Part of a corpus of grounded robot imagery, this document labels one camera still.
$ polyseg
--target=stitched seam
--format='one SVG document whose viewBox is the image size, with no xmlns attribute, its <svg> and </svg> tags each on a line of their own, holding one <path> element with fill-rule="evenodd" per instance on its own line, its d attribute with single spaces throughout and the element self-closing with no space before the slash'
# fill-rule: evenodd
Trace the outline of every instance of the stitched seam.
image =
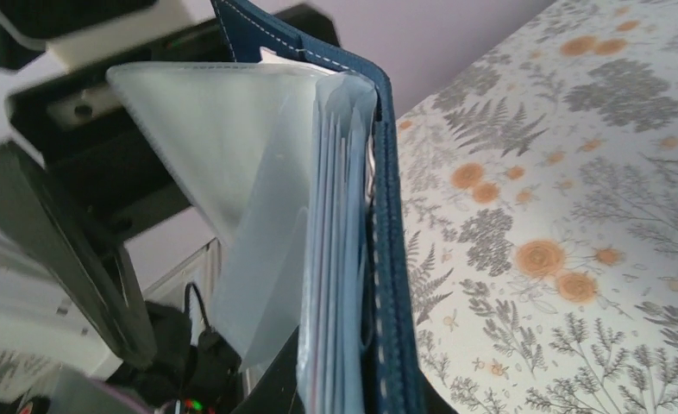
<svg viewBox="0 0 678 414">
<path fill-rule="evenodd" d="M 233 62 L 237 62 L 237 58 L 235 57 L 235 49 L 232 47 L 232 42 L 229 41 L 229 34 L 227 33 L 227 29 L 224 26 L 223 22 L 223 16 L 220 13 L 220 8 L 217 7 L 216 4 L 213 4 L 215 7 L 213 9 L 215 10 L 215 14 L 217 15 L 217 19 L 220 21 L 220 31 L 225 34 L 225 40 L 227 41 L 227 47 L 229 48 L 229 55 L 232 57 Z"/>
<path fill-rule="evenodd" d="M 256 26 L 261 32 L 263 32 L 263 33 L 265 33 L 266 35 L 269 35 L 270 37 L 274 38 L 278 43 L 280 43 L 281 45 L 283 45 L 283 46 L 285 46 L 285 47 L 288 47 L 288 48 L 291 49 L 292 51 L 294 51 L 294 52 L 303 52 L 303 53 L 311 54 L 311 55 L 313 55 L 313 56 L 316 56 L 316 57 L 319 58 L 320 60 L 323 60 L 323 61 L 325 61 L 325 62 L 329 62 L 329 63 L 331 63 L 331 64 L 333 64 L 333 65 L 335 65 L 335 66 L 341 67 L 341 68 L 344 69 L 345 71 L 356 72 L 354 69 L 350 68 L 349 66 L 342 65 L 341 63 L 337 62 L 336 60 L 332 60 L 332 59 L 323 57 L 322 55 L 320 55 L 320 54 L 318 54 L 318 53 L 313 53 L 311 50 L 298 49 L 298 48 L 295 48 L 295 47 L 289 45 L 288 42 L 284 41 L 283 39 L 280 39 L 278 36 L 276 36 L 275 34 L 271 33 L 271 32 L 268 31 L 266 28 L 263 28 L 258 22 L 255 22 L 255 21 L 254 21 L 253 19 L 251 19 L 250 17 L 245 16 L 244 13 L 242 13 L 237 7 L 235 7 L 235 5 L 233 5 L 232 3 L 230 3 L 228 0 L 219 0 L 219 2 L 220 2 L 220 3 L 226 4 L 226 5 L 227 5 L 228 7 L 230 7 L 232 10 L 234 10 L 235 13 L 237 13 L 237 14 L 240 15 L 240 16 L 242 16 L 243 19 L 247 20 L 248 22 L 250 22 L 250 23 L 252 23 L 254 26 Z"/>
<path fill-rule="evenodd" d="M 377 210 L 375 208 L 372 208 L 372 240 L 374 242 L 374 246 L 377 246 Z M 375 305 L 377 306 L 377 311 L 380 310 L 381 308 L 381 300 L 380 300 L 380 270 L 379 269 L 379 263 L 380 263 L 380 254 L 378 253 L 377 249 L 375 248 L 374 254 L 374 302 Z M 386 368 L 386 360 L 385 360 L 385 348 L 384 345 L 382 345 L 382 320 L 380 319 L 380 313 L 376 312 L 377 317 L 375 319 L 375 334 L 377 335 L 377 361 L 379 362 L 381 366 L 381 374 L 380 374 L 380 401 L 384 404 L 387 405 L 387 381 L 384 376 L 384 372 L 387 370 Z"/>
</svg>

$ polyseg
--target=blue leather wallet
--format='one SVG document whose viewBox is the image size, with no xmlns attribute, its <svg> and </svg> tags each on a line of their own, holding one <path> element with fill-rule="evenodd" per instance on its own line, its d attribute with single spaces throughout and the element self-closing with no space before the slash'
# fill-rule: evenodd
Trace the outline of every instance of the blue leather wallet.
<svg viewBox="0 0 678 414">
<path fill-rule="evenodd" d="M 365 391 L 381 414 L 425 411 L 422 374 L 418 369 L 411 297 L 405 264 L 395 115 L 390 79 L 374 63 L 333 47 L 280 21 L 245 0 L 212 0 L 225 42 L 235 62 L 261 60 L 260 47 L 279 56 L 334 71 L 357 72 L 371 79 L 379 97 L 374 120 L 374 201 L 368 230 L 373 269 L 371 323 L 374 363 L 362 376 L 373 379 Z"/>
</svg>

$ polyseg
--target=orange flower pattern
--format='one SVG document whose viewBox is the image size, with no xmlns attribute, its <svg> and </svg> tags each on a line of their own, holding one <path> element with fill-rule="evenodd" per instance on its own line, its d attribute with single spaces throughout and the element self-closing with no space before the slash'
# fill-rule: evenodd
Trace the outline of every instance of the orange flower pattern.
<svg viewBox="0 0 678 414">
<path fill-rule="evenodd" d="M 520 272 L 533 278 L 558 273 L 565 266 L 565 251 L 550 240 L 535 240 L 522 245 L 515 257 Z"/>
<path fill-rule="evenodd" d="M 603 141 L 600 138 L 593 138 L 590 140 L 586 140 L 586 142 L 578 148 L 578 151 L 583 151 L 586 153 L 590 153 L 594 149 L 600 147 L 603 144 Z"/>
<path fill-rule="evenodd" d="M 568 273 L 556 283 L 560 296 L 575 304 L 590 303 L 598 293 L 598 283 L 586 273 Z"/>
<path fill-rule="evenodd" d="M 506 177 L 508 179 L 521 179 L 522 176 L 524 175 L 524 167 L 523 166 L 513 166 L 512 168 L 506 170 L 505 173 Z"/>
<path fill-rule="evenodd" d="M 616 266 L 621 264 L 624 259 L 624 253 L 615 248 L 599 248 L 596 249 L 593 256 L 596 261 L 606 266 Z"/>
<path fill-rule="evenodd" d="M 479 184 L 482 177 L 484 177 L 484 167 L 472 162 L 456 168 L 451 175 L 451 183 L 456 188 L 466 190 Z"/>
<path fill-rule="evenodd" d="M 537 199 L 533 190 L 528 187 L 524 188 L 522 191 L 517 193 L 517 196 L 514 198 L 517 201 L 518 205 L 527 205 L 533 200 Z"/>
<path fill-rule="evenodd" d="M 629 6 L 619 7 L 618 9 L 616 9 L 614 15 L 615 16 L 623 16 L 626 13 L 628 13 L 629 10 L 631 10 L 631 7 L 629 7 Z"/>
<path fill-rule="evenodd" d="M 619 32 L 628 32 L 629 30 L 633 30 L 634 28 L 638 27 L 640 23 L 641 22 L 638 20 L 629 20 L 628 22 L 619 24 L 616 30 Z"/>
<path fill-rule="evenodd" d="M 610 39 L 598 43 L 593 51 L 600 56 L 608 56 L 621 52 L 628 44 L 629 42 L 625 39 Z"/>
<path fill-rule="evenodd" d="M 665 151 L 671 151 L 678 147 L 678 137 L 674 135 L 667 136 L 659 140 L 659 148 Z"/>
<path fill-rule="evenodd" d="M 555 2 L 406 119 L 418 357 L 453 408 L 677 411 L 678 0 Z"/>
<path fill-rule="evenodd" d="M 560 53 L 563 56 L 581 56 L 593 50 L 597 41 L 595 36 L 576 37 L 560 46 Z"/>
<path fill-rule="evenodd" d="M 553 166 L 565 159 L 565 151 L 557 150 L 547 154 L 546 163 L 548 166 Z"/>
<path fill-rule="evenodd" d="M 499 188 L 494 183 L 482 183 L 474 187 L 471 195 L 476 203 L 489 204 L 499 196 Z"/>
</svg>

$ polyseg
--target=white stitching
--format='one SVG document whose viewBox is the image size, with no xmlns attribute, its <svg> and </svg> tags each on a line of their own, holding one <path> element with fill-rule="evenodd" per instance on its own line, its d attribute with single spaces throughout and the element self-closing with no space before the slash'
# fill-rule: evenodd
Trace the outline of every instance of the white stitching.
<svg viewBox="0 0 678 414">
<path fill-rule="evenodd" d="M 372 239 L 375 244 L 377 244 L 377 239 L 379 238 L 377 235 L 377 212 L 373 206 L 372 208 Z M 377 310 L 380 309 L 380 271 L 377 270 L 377 265 L 380 263 L 380 255 L 378 254 L 377 250 L 374 250 L 373 254 L 373 259 L 374 259 L 374 265 L 375 265 L 375 270 L 374 270 L 374 290 L 375 290 L 375 304 L 377 305 Z M 382 339 L 382 321 L 380 320 L 380 317 L 376 318 L 376 333 L 377 333 L 377 360 L 380 363 L 380 366 L 383 368 L 383 370 L 380 370 L 382 375 L 382 372 L 386 370 L 385 367 L 385 349 L 382 346 L 381 339 Z M 384 389 L 385 392 L 380 392 L 380 397 L 382 398 L 383 402 L 384 400 L 387 400 L 387 392 L 386 392 L 386 380 L 382 378 L 380 380 L 380 390 Z"/>
<path fill-rule="evenodd" d="M 232 57 L 233 62 L 237 62 L 237 58 L 235 57 L 235 49 L 232 47 L 232 42 L 229 41 L 229 34 L 227 34 L 227 29 L 224 27 L 224 22 L 223 22 L 223 16 L 220 13 L 220 8 L 217 7 L 216 4 L 214 4 L 214 9 L 215 9 L 215 14 L 217 15 L 217 19 L 220 21 L 220 30 L 225 33 L 225 40 L 227 41 L 227 47 L 229 48 L 229 54 Z"/>
<path fill-rule="evenodd" d="M 324 58 L 322 55 L 317 54 L 317 53 L 313 53 L 311 50 L 297 49 L 297 48 L 295 48 L 295 47 L 289 45 L 286 41 L 280 39 L 280 38 L 279 38 L 278 36 L 276 36 L 275 34 L 269 32 L 267 29 L 263 28 L 259 23 L 254 22 L 253 19 L 251 19 L 250 17 L 245 16 L 240 10 L 237 9 L 237 7 L 235 7 L 235 6 L 234 6 L 232 3 L 230 3 L 229 1 L 227 1 L 227 0 L 219 0 L 219 1 L 220 1 L 220 3 L 225 3 L 225 4 L 227 4 L 227 6 L 230 7 L 232 10 L 234 10 L 235 13 L 237 13 L 237 14 L 240 15 L 240 16 L 242 16 L 242 18 L 245 19 L 245 20 L 247 20 L 248 22 L 253 23 L 253 25 L 256 26 L 261 32 L 265 33 L 266 35 L 271 36 L 271 37 L 274 38 L 277 42 L 279 42 L 281 45 L 283 45 L 283 46 L 285 46 L 285 47 L 288 47 L 289 49 L 291 49 L 291 50 L 293 50 L 293 51 L 295 51 L 295 52 L 305 52 L 305 53 L 308 53 L 308 54 L 312 54 L 312 55 L 316 56 L 317 58 L 319 58 L 319 59 L 321 59 L 321 60 L 324 60 L 324 61 L 327 61 L 327 62 L 329 62 L 329 63 L 331 63 L 331 64 L 334 64 L 335 66 L 339 66 L 339 67 L 341 67 L 342 69 L 344 69 L 344 70 L 346 70 L 346 71 L 354 72 L 354 70 L 352 70 L 349 66 L 342 65 L 341 63 L 339 63 L 339 62 L 337 62 L 337 61 L 335 61 L 335 60 L 331 60 L 331 59 L 329 59 L 329 58 Z"/>
</svg>

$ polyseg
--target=wallet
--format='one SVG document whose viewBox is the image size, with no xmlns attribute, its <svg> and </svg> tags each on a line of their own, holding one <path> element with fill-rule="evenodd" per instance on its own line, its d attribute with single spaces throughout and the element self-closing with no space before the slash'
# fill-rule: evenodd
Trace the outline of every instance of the wallet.
<svg viewBox="0 0 678 414">
<path fill-rule="evenodd" d="M 367 226 L 368 265 L 371 269 L 371 311 L 364 317 L 373 325 L 370 344 L 373 363 L 364 378 L 374 380 L 365 394 L 378 413 L 425 412 L 422 374 L 418 369 L 411 296 L 405 262 L 400 212 L 397 132 L 390 79 L 374 63 L 332 47 L 292 28 L 243 0 L 213 0 L 223 37 L 236 62 L 258 62 L 260 48 L 281 57 L 309 62 L 337 72 L 356 72 L 370 79 L 377 91 L 372 124 L 374 181 Z"/>
</svg>

